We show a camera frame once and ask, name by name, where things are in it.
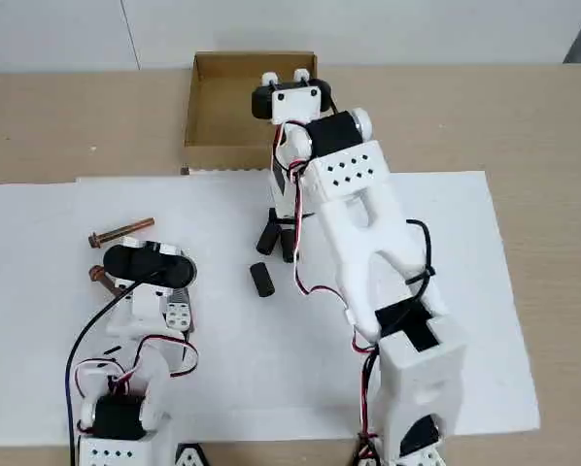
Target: open cardboard box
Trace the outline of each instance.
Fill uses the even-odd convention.
[[[252,92],[267,71],[292,81],[297,68],[317,77],[310,51],[199,52],[193,60],[185,146],[191,169],[266,168],[274,128],[252,116]]]

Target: table surface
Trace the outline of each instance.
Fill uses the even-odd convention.
[[[581,465],[581,66],[321,70],[364,107],[393,171],[485,170],[541,429],[450,439],[451,465]],[[0,183],[178,174],[189,70],[0,75]],[[207,444],[211,464],[343,465],[351,441]],[[0,449],[0,466],[67,464]]]

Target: black rubber cylinder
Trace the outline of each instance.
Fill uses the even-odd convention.
[[[250,267],[250,273],[252,274],[252,279],[254,279],[258,296],[266,298],[275,293],[275,287],[264,262],[256,263]]]
[[[294,228],[283,229],[280,233],[282,244],[282,257],[288,264],[292,263],[292,250],[294,250]]]
[[[258,243],[256,244],[256,250],[261,254],[270,255],[280,237],[280,230],[280,225],[277,223],[267,222],[267,226],[262,230],[260,239],[258,239]]]

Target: screw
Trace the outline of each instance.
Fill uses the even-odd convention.
[[[105,268],[101,265],[94,265],[89,269],[89,279],[93,282],[100,282],[107,291],[112,293],[114,296],[121,294],[121,291],[116,288],[112,279],[110,279],[105,273]]]
[[[112,231],[108,231],[107,233],[103,233],[101,235],[96,235],[96,233],[92,233],[91,235],[89,235],[87,240],[89,241],[89,245],[92,246],[93,248],[100,248],[100,245],[102,245],[103,243],[113,241],[117,238],[126,236],[129,233],[141,230],[142,228],[146,228],[147,226],[151,225],[154,225],[154,218],[152,217],[144,218],[143,220],[131,223],[130,225],[126,225]]]

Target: black cable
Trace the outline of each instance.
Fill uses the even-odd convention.
[[[363,393],[363,399],[366,400],[367,403],[367,398],[368,398],[368,385],[370,383],[370,376],[372,374],[372,370],[375,366],[375,361],[377,360],[377,356],[379,356],[379,347],[375,347],[375,349],[368,354],[368,356],[366,357],[366,359],[364,359],[364,363],[363,366],[361,368],[361,378],[362,378],[362,386],[364,389],[364,393]],[[366,424],[368,423],[368,409],[366,407]],[[379,451],[377,451],[377,448],[375,447],[374,442],[372,441],[372,438],[368,435],[367,431],[363,431],[363,427],[362,427],[362,432],[360,432],[358,434],[359,437],[359,441],[358,444],[356,446],[356,449],[353,453],[353,457],[351,460],[351,464],[353,466],[358,466],[359,462],[362,460],[362,458],[360,457],[361,451],[364,448],[368,448],[368,451],[372,454],[371,458],[375,460],[376,464],[381,464],[381,458],[379,456]]]
[[[126,288],[122,293],[112,299],[107,306],[101,309],[96,315],[89,320],[89,322],[85,325],[84,329],[81,331],[77,340],[70,350],[70,354],[68,354],[68,359],[66,361],[66,372],[64,375],[64,382],[66,385],[66,410],[68,412],[68,446],[70,450],[70,466],[76,466],[77,464],[77,453],[75,449],[75,428],[74,428],[74,420],[73,420],[73,404],[72,404],[72,397],[70,394],[70,371],[73,365],[73,359],[75,358],[75,354],[77,353],[77,349],[81,344],[81,341],[84,339],[85,334],[89,331],[90,328],[94,326],[94,324],[105,314],[107,314],[116,304],[125,296],[131,293],[137,286],[142,284],[145,280],[148,280],[150,277],[158,274],[159,271],[156,271],[152,274],[149,274],[145,278],[134,282],[131,286]]]
[[[331,92],[329,93],[329,102],[331,103],[331,111],[336,115],[338,113],[338,107],[336,107],[336,103],[333,101],[333,95],[331,95]]]
[[[423,295],[425,294],[425,291],[427,291],[428,288],[428,283],[430,281],[430,278],[435,275],[435,269],[433,268],[432,265],[432,260],[433,260],[433,246],[430,240],[430,232],[428,231],[428,227],[427,225],[421,221],[421,220],[416,220],[414,218],[407,218],[407,223],[410,225],[417,225],[420,226],[423,230],[423,233],[425,235],[425,244],[426,244],[426,252],[425,252],[425,270],[423,272],[421,272],[420,274],[418,274],[416,277],[412,277],[409,280],[405,281],[405,284],[409,285],[415,282],[419,282],[420,280],[422,280],[422,284],[420,285],[420,288],[418,289],[418,292],[414,295],[414,299],[415,300],[419,300],[423,297]]]

